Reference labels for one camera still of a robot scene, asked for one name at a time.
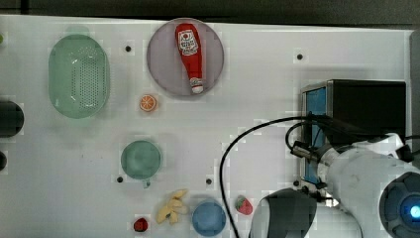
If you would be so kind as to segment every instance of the strawberry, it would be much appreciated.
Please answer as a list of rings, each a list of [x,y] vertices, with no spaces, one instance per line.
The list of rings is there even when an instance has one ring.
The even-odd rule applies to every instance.
[[[235,207],[239,212],[241,212],[244,215],[250,215],[253,213],[253,206],[251,203],[242,195],[238,196],[237,202],[235,204]]]
[[[134,223],[134,230],[137,232],[145,232],[149,227],[148,221],[145,218],[140,218]]]

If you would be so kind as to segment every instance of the toy orange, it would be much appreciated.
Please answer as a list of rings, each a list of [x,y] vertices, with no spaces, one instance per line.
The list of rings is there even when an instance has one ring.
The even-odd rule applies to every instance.
[[[140,108],[144,111],[151,112],[157,107],[157,100],[151,95],[144,95],[140,100]]]

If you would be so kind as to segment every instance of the white table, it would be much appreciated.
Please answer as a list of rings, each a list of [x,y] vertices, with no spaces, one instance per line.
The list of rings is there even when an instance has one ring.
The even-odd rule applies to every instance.
[[[94,117],[72,120],[50,103],[48,59],[67,27],[78,24],[107,52],[111,95]],[[197,237],[189,215],[172,227],[157,225],[158,204],[179,188],[189,189],[184,201],[191,210],[206,196],[221,201],[217,174],[224,148],[261,121],[298,115],[301,87],[331,78],[409,83],[409,31],[209,24],[225,48],[220,81],[202,97],[177,98],[157,86],[146,64],[149,39],[161,24],[0,16],[6,38],[0,95],[20,104],[26,117],[22,133],[0,141],[9,159],[0,174],[0,237]],[[297,60],[298,54],[304,59]],[[138,108],[145,93],[158,95],[159,108],[151,115]],[[231,153],[231,204],[243,194],[257,206],[299,176],[297,160],[284,146],[289,125],[262,129]],[[122,150],[145,137],[163,152],[151,187],[144,190],[130,179],[117,183],[124,174]],[[215,182],[207,185],[207,178]],[[234,214],[246,237],[251,216]],[[151,226],[143,234],[132,229],[140,216]],[[219,237],[233,237],[230,231],[228,222]]]

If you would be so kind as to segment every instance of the ketchup label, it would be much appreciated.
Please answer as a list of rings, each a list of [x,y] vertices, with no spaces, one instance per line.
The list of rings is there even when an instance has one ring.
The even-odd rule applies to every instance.
[[[191,56],[197,53],[198,44],[192,30],[185,30],[178,33],[179,48],[184,56]]]

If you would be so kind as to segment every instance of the red ketchup bottle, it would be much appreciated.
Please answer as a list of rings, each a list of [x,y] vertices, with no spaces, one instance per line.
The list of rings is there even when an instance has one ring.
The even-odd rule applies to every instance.
[[[203,73],[201,43],[197,29],[192,24],[179,24],[175,30],[175,38],[192,92],[200,93],[203,91]]]

